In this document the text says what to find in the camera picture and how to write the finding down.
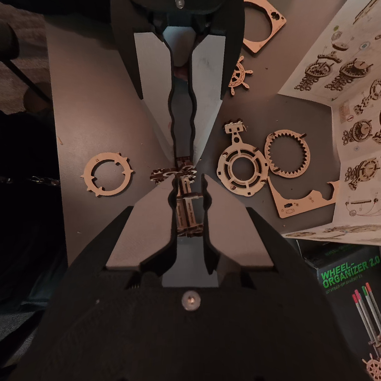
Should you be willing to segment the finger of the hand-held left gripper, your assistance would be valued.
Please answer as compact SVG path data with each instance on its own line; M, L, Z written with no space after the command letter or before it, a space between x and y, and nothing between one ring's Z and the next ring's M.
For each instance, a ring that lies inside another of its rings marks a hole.
M172 94L171 52L153 32L134 33L145 110L168 159L174 159L170 113Z
M193 50L191 88L196 106L193 163L202 156L220 110L225 36L207 35Z

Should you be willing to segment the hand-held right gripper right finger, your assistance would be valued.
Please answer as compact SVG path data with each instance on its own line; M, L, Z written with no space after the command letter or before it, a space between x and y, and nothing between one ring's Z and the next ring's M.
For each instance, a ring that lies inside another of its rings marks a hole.
M245 205L207 174L202 175L203 246L209 274L221 260L245 269L271 269L274 263Z

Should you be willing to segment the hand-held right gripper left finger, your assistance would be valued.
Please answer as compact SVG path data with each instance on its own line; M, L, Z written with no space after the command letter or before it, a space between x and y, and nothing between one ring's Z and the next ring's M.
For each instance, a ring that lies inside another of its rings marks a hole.
M163 275L174 265L177 192L176 178L170 175L136 202L106 263L108 270Z

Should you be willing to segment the wooden ring cluster shaft assembly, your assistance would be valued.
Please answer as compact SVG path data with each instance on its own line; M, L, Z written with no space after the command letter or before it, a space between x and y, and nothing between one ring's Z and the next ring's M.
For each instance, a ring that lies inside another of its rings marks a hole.
M151 172L150 180L156 185L163 182L170 175L175 175L178 182L177 193L177 235L179 237L201 237L203 223L198 223L193 209L193 200L203 195L191 190L191 184L196 180L197 170L189 156L177 157L173 168L159 168Z

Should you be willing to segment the person's left hand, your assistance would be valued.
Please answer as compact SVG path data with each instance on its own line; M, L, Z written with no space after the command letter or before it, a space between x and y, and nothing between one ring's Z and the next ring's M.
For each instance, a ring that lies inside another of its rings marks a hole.
M189 63L182 66L174 66L174 76L178 79L188 82L189 79Z

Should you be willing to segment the wooden ship wheel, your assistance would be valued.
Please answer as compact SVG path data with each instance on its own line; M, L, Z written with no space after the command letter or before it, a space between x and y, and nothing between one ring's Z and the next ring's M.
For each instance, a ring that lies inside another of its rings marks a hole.
M247 75L253 75L252 69L245 69L242 62L244 61L244 55L241 55L236 63L233 74L228 85L230 89L231 97L235 96L235 89L237 87L243 86L246 90L250 89L249 84L245 82Z

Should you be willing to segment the wooden offcut sheet curved cutout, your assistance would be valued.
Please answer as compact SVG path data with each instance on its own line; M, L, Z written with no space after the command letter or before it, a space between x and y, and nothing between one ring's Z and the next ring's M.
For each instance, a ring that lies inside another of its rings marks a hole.
M312 190L307 196L300 199L285 199L274 188L270 177L267 177L267 183L280 218L295 216L336 203L336 198L339 194L340 187L340 181L328 182L328 184L333 187L333 194L329 200L324 199L322 194L316 190Z

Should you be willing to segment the square wooden offcut round hole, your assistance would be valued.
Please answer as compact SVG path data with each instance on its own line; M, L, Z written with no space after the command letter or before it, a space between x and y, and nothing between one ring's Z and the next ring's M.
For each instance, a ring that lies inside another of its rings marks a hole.
M245 0L244 5L253 5L264 10L271 24L271 33L263 41L243 39L243 44L252 52L257 53L286 24L285 17L266 0Z

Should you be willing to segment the black product box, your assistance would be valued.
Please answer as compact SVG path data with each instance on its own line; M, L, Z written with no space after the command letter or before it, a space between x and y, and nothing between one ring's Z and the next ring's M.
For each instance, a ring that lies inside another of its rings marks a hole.
M297 239L350 350L371 380L381 373L380 247Z

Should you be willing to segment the paper instruction booklet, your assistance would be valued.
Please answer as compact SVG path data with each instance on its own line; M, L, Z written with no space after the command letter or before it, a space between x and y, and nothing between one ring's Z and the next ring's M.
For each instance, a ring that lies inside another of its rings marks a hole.
M381 1L346 1L279 94L331 107L341 164L331 223L287 238L381 244Z

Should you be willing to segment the round slotted wooden frame plate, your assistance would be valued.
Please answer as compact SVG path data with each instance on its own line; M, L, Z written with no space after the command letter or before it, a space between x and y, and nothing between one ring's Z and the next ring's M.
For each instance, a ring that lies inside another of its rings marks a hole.
M223 129L226 134L231 134L232 143L220 155L216 173L227 190L252 197L267 182L269 164L257 147L243 143L240 136L244 132L242 124L241 119L224 124ZM234 174L233 165L237 159L247 159L254 166L254 173L249 179L241 180Z

